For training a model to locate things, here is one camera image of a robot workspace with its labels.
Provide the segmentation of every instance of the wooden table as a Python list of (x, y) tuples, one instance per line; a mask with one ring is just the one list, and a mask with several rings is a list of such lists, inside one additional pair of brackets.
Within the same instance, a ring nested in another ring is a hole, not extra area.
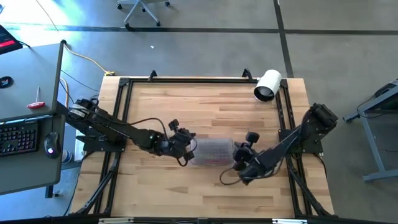
[[(119, 78), (104, 77), (103, 80), (99, 105), (109, 113), (113, 112)], [(295, 121), (299, 124), (308, 109), (304, 81), (288, 79), (288, 84)], [(233, 138), (240, 142), (248, 131), (254, 131), (261, 136), (254, 148), (267, 149), (278, 142), (280, 127), (276, 103), (255, 100), (253, 88), (250, 84), (135, 83), (127, 121), (158, 117), (167, 124), (177, 118), (181, 127), (198, 133), (198, 138)], [(137, 127), (161, 130), (156, 121)], [(104, 153), (96, 152), (84, 160), (72, 212), (81, 208), (97, 188), (103, 157)], [(313, 155), (304, 155), (303, 164), (309, 189), (324, 208), (333, 213), (322, 164)], [(248, 186), (242, 183), (221, 185), (218, 177), (224, 169), (226, 167), (180, 167), (174, 158), (154, 156), (128, 141), (119, 167), (112, 216), (293, 217), (285, 164), (276, 176), (255, 180)], [(236, 172), (231, 171), (225, 181), (236, 178)], [(108, 189), (104, 192), (102, 208)], [(302, 194), (300, 191), (298, 194), (304, 211)]]

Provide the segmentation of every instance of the computer keyboard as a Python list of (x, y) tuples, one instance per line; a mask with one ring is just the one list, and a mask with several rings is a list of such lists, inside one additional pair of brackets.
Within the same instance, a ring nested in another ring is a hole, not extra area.
[(38, 150), (37, 121), (0, 125), (0, 157)]

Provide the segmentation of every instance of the concrete floor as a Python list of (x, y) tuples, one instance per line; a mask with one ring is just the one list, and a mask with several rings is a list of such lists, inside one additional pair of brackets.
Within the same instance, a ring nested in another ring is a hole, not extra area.
[[(162, 3), (150, 6), (162, 21), (162, 27), (278, 28), (273, 0), (170, 2), (170, 8)], [(279, 2), (286, 29), (398, 30), (398, 2), (394, 0)], [(0, 3), (6, 7), (0, 14), (0, 22), (13, 27), (10, 32), (21, 41), (43, 45), (64, 38), (75, 51), (93, 57), (118, 75), (149, 75), (151, 70), (156, 70), (158, 75), (238, 77), (246, 67), (254, 76), (276, 69), (285, 77), (304, 78), (310, 102), (325, 103), (340, 118), (397, 78), (396, 35), (287, 34), (293, 68), (293, 74), (287, 74), (279, 34), (275, 33), (125, 32), (123, 29), (119, 29), (122, 32), (61, 29), (57, 33), (44, 29), (49, 26), (38, 25), (49, 25), (50, 21), (35, 1), (0, 0)], [(60, 28), (123, 27), (130, 8), (124, 6), (119, 11), (113, 0), (40, 0), (40, 3)], [(137, 11), (130, 25), (155, 27), (155, 22), (148, 14)], [(63, 70), (99, 90), (103, 72), (92, 63), (65, 51)], [(63, 77), (73, 99), (96, 94)], [(64, 98), (65, 93), (60, 91), (58, 100), (63, 102)], [(380, 121), (386, 119), (394, 117), (384, 116)], [(377, 125), (378, 120), (372, 121), (376, 123), (373, 124), (377, 129), (375, 134), (385, 136), (385, 131)], [(387, 154), (387, 166), (394, 167), (398, 153), (387, 153), (389, 146), (396, 144), (386, 141), (381, 150)], [(323, 140), (323, 148), (335, 213), (346, 218), (398, 223), (398, 178), (367, 184), (362, 181), (362, 175), (376, 171), (376, 164), (361, 123), (345, 124), (339, 120), (337, 128)], [(63, 215), (77, 173), (78, 169), (62, 172), (61, 182), (55, 186), (64, 193), (60, 198), (44, 199), (44, 189), (0, 196), (0, 220)]]

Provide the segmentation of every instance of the gray metal stand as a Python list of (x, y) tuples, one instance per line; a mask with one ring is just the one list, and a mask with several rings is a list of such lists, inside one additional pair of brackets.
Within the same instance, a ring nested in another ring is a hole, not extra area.
[(385, 113), (393, 113), (395, 111), (390, 111), (390, 110), (377, 110), (379, 109), (384, 103), (388, 103), (390, 100), (394, 98), (398, 94), (398, 86), (392, 88), (391, 90), (387, 91), (386, 93), (382, 94), (381, 96), (369, 100), (367, 103), (364, 105), (360, 106), (358, 108), (358, 111), (345, 116), (343, 120), (346, 123), (349, 123), (353, 119), (360, 118), (363, 124), (363, 128), (365, 129), (366, 137), (368, 138), (369, 145), (371, 147), (372, 153), (374, 160), (376, 161), (377, 168), (379, 169), (379, 172), (375, 172), (373, 174), (368, 174), (363, 176), (363, 180), (365, 182), (370, 181), (370, 180), (377, 180), (377, 179), (385, 179), (389, 177), (398, 177), (398, 169), (393, 169), (393, 170), (386, 170), (384, 167), (384, 164), (381, 160), (380, 153), (378, 151), (376, 142), (375, 142), (375, 136), (373, 135), (371, 128), (368, 123), (367, 118), (372, 118), (375, 116), (375, 114), (385, 114)]

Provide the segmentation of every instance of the black metal frame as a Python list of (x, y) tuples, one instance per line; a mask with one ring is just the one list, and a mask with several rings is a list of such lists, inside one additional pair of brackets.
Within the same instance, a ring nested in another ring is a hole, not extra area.
[[(248, 84), (256, 84), (257, 80), (253, 79), (251, 77), (250, 71), (248, 69), (245, 69), (243, 73), (243, 77), (247, 77), (247, 79), (243, 78), (156, 78), (156, 72), (153, 71), (150, 78), (147, 77), (136, 77), (136, 78), (120, 78), (119, 81), (119, 88), (118, 88), (118, 93), (116, 95), (116, 101), (115, 101), (115, 106), (114, 106), (114, 111), (113, 111), (113, 116), (117, 117), (119, 114), (119, 107), (121, 104), (121, 97), (122, 97), (122, 92), (124, 90), (124, 87), (127, 87), (127, 96), (126, 96), (126, 101), (124, 105), (124, 110), (123, 110), (123, 121), (127, 120), (128, 116), (128, 110), (129, 110), (129, 105), (131, 102), (131, 94), (132, 94), (132, 86), (133, 83), (248, 83)], [(295, 127), (295, 121), (294, 121), (294, 116), (293, 116), (293, 110), (292, 110), (292, 105), (290, 102), (290, 95), (289, 95), (289, 87), (287, 85), (287, 80), (282, 79), (281, 89), (284, 92), (284, 97), (286, 100), (286, 107), (287, 107), (287, 116), (289, 117), (289, 124), (290, 127), (293, 129)], [(277, 110), (278, 110), (278, 115), (279, 115), (279, 123), (280, 123), (280, 130), (286, 130), (286, 125), (285, 125), (285, 116), (284, 116), (284, 111), (282, 108), (282, 102), (281, 102), (281, 97), (280, 97), (280, 92), (278, 92), (275, 96), (275, 100), (277, 103)], [(112, 205), (113, 205), (113, 199), (114, 199), (114, 191), (116, 189), (116, 180), (118, 176), (118, 168), (119, 168), (119, 163), (120, 163), (120, 158), (121, 158), (121, 152), (115, 152), (115, 161), (114, 163), (116, 164), (116, 167), (114, 167), (114, 170), (116, 171), (113, 175), (112, 178), (109, 178), (107, 174), (108, 172), (108, 166), (109, 166), (109, 159), (111, 157), (112, 152), (105, 152), (104, 156), (104, 161), (103, 161), (103, 167), (101, 171), (101, 177), (100, 177), (100, 186), (95, 192), (95, 196), (99, 196), (96, 199), (95, 205), (94, 205), (94, 210), (93, 214), (87, 214), (87, 213), (74, 213), (72, 215), (69, 215), (67, 217), (47, 217), (47, 218), (34, 218), (34, 219), (29, 219), (29, 220), (13, 220), (10, 222), (5, 222), (5, 223), (98, 223), (99, 219), (101, 218), (110, 218), (111, 217), (111, 211), (112, 211)], [(288, 163), (288, 169), (289, 169), (289, 164), (292, 166), (292, 156), (288, 154), (286, 156), (287, 163)], [(315, 198), (306, 198), (304, 196), (304, 201), (305, 201), (305, 214), (301, 212), (301, 209), (299, 207), (299, 199), (297, 197), (297, 189), (295, 186), (295, 181), (297, 181), (298, 178), (301, 178), (301, 184), (302, 185), (307, 185), (305, 182), (305, 175), (304, 175), (304, 169), (303, 169), (303, 163), (302, 159), (296, 158), (297, 161), (297, 167), (298, 167), (298, 172), (295, 177), (293, 177), (290, 172), (289, 172), (289, 184), (290, 184), (290, 192), (292, 194), (292, 205), (294, 209), (294, 218), (289, 219), (289, 223), (292, 223), (292, 220), (296, 220), (297, 223), (299, 220), (306, 220), (307, 223), (319, 223), (319, 224), (329, 224), (329, 223), (360, 223), (360, 224), (373, 224), (373, 223), (378, 223), (378, 222), (371, 222), (371, 221), (364, 221), (364, 220), (352, 220), (352, 219), (345, 219), (345, 218), (338, 218), (337, 216), (334, 215), (325, 215), (325, 216), (314, 216), (312, 215), (312, 208), (310, 205), (310, 200), (313, 202)], [(110, 188), (109, 188), (109, 194), (108, 194), (108, 199), (106, 202), (106, 208), (103, 213), (100, 213), (100, 206), (101, 206), (101, 201), (102, 201), (102, 190), (104, 185), (106, 185), (110, 180)], [(126, 217), (124, 218), (126, 222), (134, 222), (134, 223), (158, 223), (158, 224), (170, 224), (170, 223), (177, 223), (177, 222), (191, 222), (191, 223), (197, 223), (197, 224), (227, 224), (227, 223), (250, 223), (250, 224), (260, 224), (260, 223), (283, 223), (281, 219), (275, 219), (275, 218), (198, 218), (198, 217)]]

